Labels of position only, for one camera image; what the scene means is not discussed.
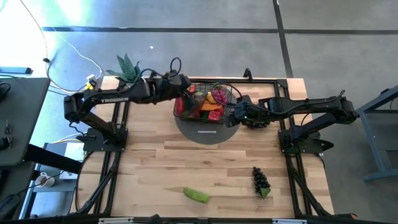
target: table leg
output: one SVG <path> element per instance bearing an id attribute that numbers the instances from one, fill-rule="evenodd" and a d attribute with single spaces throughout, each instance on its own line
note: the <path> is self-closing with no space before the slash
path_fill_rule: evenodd
<path id="1" fill-rule="evenodd" d="M 59 168 L 74 174 L 79 173 L 81 162 L 29 144 L 25 154 L 25 161 L 32 161 L 50 167 Z"/>

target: grape bunch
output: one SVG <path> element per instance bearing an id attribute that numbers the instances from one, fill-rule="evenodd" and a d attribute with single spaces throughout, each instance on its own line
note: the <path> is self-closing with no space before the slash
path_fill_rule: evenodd
<path id="1" fill-rule="evenodd" d="M 213 98 L 222 103 L 222 104 L 227 104 L 227 100 L 226 100 L 226 96 L 225 96 L 225 90 L 213 90 L 211 92 L 211 95 L 213 96 Z"/>
<path id="2" fill-rule="evenodd" d="M 271 185 L 267 181 L 267 177 L 261 172 L 260 168 L 253 167 L 254 185 L 256 186 L 256 192 L 265 198 L 271 191 Z"/>

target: artificial plant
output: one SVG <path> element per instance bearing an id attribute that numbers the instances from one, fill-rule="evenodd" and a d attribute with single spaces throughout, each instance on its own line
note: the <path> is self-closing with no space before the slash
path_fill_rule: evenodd
<path id="1" fill-rule="evenodd" d="M 136 66 L 134 66 L 129 57 L 127 56 L 127 54 L 124 55 L 124 59 L 118 56 L 118 61 L 122 72 L 115 72 L 113 70 L 107 70 L 106 72 L 108 72 L 111 75 L 116 75 L 125 82 L 135 81 L 137 76 L 141 72 L 138 67 L 139 62 L 137 62 Z"/>

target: gray concrete floor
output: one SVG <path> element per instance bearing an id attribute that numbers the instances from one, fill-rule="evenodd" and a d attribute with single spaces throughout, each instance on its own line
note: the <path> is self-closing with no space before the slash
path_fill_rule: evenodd
<path id="1" fill-rule="evenodd" d="M 272 0 L 24 2 L 41 26 L 277 28 Z M 394 0 L 279 0 L 279 4 L 285 29 L 398 29 Z M 19 1 L 7 2 L 0 12 L 0 28 L 2 65 L 29 66 L 32 76 L 45 76 L 43 40 Z M 69 89 L 81 87 L 98 69 L 60 36 L 104 69 L 118 70 L 116 55 L 128 53 L 141 61 L 142 68 L 159 71 L 178 56 L 188 75 L 240 77 L 249 67 L 256 77 L 286 77 L 278 34 L 45 32 L 45 36 L 49 58 L 56 56 L 50 75 Z M 300 34 L 286 35 L 286 41 L 294 77 L 305 79 L 309 97 L 337 95 L 345 89 L 358 108 L 398 83 L 398 35 Z M 41 145 L 74 133 L 67 124 L 62 96 L 48 93 L 32 143 Z M 397 222 L 398 178 L 362 181 L 363 174 L 376 170 L 362 124 L 334 125 L 322 131 L 322 138 L 335 143 L 325 153 L 335 212 Z M 65 214 L 69 208 L 70 195 L 38 198 L 33 212 L 43 217 Z"/>

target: wooden tabletop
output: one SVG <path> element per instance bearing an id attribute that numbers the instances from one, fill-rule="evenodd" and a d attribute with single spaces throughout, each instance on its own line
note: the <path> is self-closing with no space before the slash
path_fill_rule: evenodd
<path id="1" fill-rule="evenodd" d="M 287 79 L 291 99 L 307 97 L 304 80 Z M 103 89 L 115 88 L 118 81 L 105 77 Z M 234 84 L 253 103 L 275 96 L 272 85 Z M 110 121 L 113 104 L 99 105 L 96 114 Z M 112 216 L 148 217 L 293 217 L 292 199 L 285 157 L 280 153 L 278 122 L 265 129 L 241 126 L 229 140 L 202 145 L 188 140 L 177 128 L 173 115 L 174 100 L 157 105 L 131 103 L 127 128 L 129 136 L 119 166 Z M 303 116 L 295 116 L 301 122 Z M 311 120 L 308 116 L 305 123 Z M 83 167 L 78 186 L 79 204 L 98 185 L 103 152 L 95 152 Z M 303 155 L 307 184 L 324 208 L 333 213 L 325 171 L 319 158 Z M 271 184 L 263 200 L 254 192 L 252 167 L 260 167 Z M 183 194 L 191 187 L 211 195 L 207 204 Z M 102 207 L 108 188 L 105 189 Z M 301 191 L 298 191 L 303 208 Z"/>

